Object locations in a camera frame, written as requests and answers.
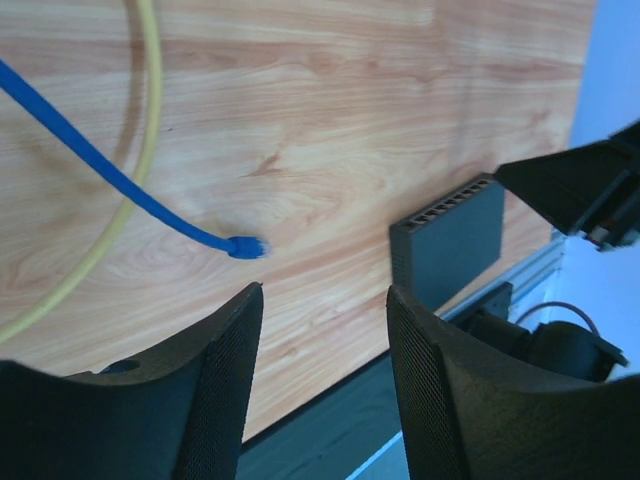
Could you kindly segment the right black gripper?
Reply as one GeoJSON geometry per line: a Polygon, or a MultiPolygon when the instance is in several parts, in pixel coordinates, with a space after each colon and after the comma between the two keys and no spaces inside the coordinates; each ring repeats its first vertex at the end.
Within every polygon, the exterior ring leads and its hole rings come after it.
{"type": "Polygon", "coordinates": [[[599,252],[639,240],[639,124],[582,147],[501,165],[494,179],[599,252]]]}

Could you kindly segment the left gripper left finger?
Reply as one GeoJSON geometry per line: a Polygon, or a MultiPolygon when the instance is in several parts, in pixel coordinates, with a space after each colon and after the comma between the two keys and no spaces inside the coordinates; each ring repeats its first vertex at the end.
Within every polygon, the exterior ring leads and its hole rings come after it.
{"type": "Polygon", "coordinates": [[[232,479],[263,318],[251,283],[216,312],[98,372],[1,364],[5,479],[232,479]]]}

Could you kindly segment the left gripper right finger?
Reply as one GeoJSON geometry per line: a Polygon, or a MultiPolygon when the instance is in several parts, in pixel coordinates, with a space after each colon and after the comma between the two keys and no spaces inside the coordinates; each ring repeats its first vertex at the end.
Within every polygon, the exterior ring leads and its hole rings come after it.
{"type": "Polygon", "coordinates": [[[398,288],[387,329],[413,479],[635,479],[639,379],[594,383],[513,358],[398,288]]]}

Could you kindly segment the black network switch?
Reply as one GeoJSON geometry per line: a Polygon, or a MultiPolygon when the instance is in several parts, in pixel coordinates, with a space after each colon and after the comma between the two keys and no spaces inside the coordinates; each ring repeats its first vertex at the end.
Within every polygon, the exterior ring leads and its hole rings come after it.
{"type": "Polygon", "coordinates": [[[392,283],[436,311],[501,256],[505,192],[487,173],[389,227],[392,283]]]}

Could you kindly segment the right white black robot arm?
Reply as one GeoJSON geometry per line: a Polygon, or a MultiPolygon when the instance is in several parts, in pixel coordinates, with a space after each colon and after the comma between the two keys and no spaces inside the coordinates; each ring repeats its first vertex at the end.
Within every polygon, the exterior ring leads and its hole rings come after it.
{"type": "MultiPolygon", "coordinates": [[[[500,166],[495,180],[561,233],[582,235],[600,252],[630,247],[639,240],[639,125],[609,138],[564,152],[500,166]]],[[[520,320],[489,311],[480,301],[453,319],[463,332],[492,348],[544,370],[602,383],[622,351],[604,340],[594,322],[540,324],[534,331],[520,320]]]]}

